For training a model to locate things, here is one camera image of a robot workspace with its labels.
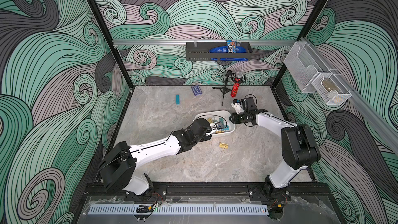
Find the yellow binder clip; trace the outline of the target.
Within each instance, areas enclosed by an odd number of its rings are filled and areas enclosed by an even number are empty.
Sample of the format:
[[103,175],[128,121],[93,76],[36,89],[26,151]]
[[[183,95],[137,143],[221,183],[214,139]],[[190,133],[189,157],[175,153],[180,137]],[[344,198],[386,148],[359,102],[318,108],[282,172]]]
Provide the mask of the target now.
[[226,143],[219,143],[219,147],[221,149],[221,153],[225,153],[226,149],[229,148],[229,145]]

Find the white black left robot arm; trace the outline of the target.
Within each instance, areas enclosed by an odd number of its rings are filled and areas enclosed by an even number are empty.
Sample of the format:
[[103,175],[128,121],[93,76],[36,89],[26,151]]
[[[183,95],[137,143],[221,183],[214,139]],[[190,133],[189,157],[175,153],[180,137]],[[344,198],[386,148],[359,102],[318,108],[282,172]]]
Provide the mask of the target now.
[[210,123],[197,118],[185,129],[172,131],[166,138],[142,144],[116,144],[99,165],[99,173],[106,192],[125,190],[137,196],[146,194],[152,184],[148,176],[135,175],[135,170],[163,157],[190,151],[200,142],[208,141],[212,134],[228,126],[228,122]]

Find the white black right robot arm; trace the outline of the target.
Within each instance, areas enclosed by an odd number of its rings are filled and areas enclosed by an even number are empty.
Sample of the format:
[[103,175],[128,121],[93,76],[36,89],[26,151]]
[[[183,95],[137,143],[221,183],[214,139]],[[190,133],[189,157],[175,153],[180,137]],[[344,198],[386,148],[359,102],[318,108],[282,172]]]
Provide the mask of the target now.
[[302,170],[320,160],[321,152],[309,125],[292,123],[258,109],[253,97],[235,99],[231,105],[235,110],[230,116],[233,124],[263,127],[281,140],[283,161],[265,179],[264,194],[268,197],[284,191]]

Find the white plastic storage box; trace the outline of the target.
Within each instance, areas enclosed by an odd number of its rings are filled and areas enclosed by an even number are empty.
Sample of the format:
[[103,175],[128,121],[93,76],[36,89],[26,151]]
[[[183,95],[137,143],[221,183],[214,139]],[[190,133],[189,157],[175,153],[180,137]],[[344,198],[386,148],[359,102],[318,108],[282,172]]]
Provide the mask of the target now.
[[199,118],[204,118],[210,124],[212,128],[212,135],[214,137],[222,137],[232,134],[236,126],[229,119],[231,117],[231,113],[225,110],[221,111],[213,111],[207,113],[197,114],[194,120]]

